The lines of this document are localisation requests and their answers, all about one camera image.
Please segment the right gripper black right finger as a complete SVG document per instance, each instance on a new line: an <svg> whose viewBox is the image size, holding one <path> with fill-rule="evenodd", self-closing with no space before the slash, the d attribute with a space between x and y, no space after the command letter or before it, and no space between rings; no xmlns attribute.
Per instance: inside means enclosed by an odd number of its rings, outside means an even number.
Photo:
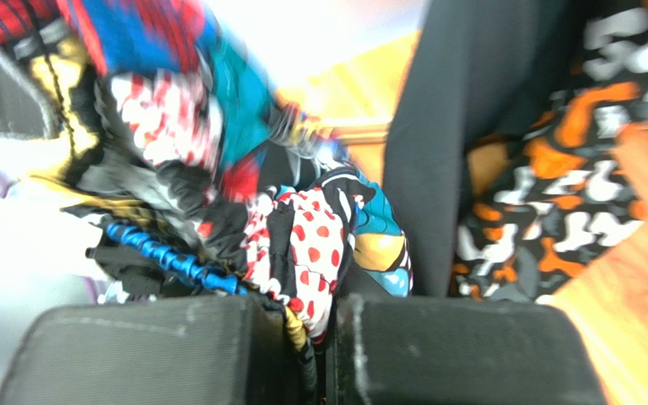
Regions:
<svg viewBox="0 0 648 405"><path fill-rule="evenodd" d="M327 353L331 404L604 404L574 324L552 306L352 294Z"/></svg>

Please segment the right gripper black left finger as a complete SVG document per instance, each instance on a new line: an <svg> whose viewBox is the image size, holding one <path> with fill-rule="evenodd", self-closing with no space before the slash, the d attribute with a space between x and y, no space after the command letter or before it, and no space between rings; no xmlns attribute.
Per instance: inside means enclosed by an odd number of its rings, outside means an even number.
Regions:
<svg viewBox="0 0 648 405"><path fill-rule="evenodd" d="M49 310L0 386L0 404L298 403L283 320L250 297Z"/></svg>

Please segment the colourful comic print shorts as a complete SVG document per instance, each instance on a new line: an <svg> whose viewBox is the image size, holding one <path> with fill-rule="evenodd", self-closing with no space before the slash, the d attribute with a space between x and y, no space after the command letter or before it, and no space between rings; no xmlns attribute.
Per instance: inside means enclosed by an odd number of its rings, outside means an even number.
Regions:
<svg viewBox="0 0 648 405"><path fill-rule="evenodd" d="M281 105L205 7L188 1L0 1L0 59L46 105L53 155L24 174L147 265L132 293L249 294L283 318L302 401L352 272L410 291L405 234L332 131Z"/></svg>

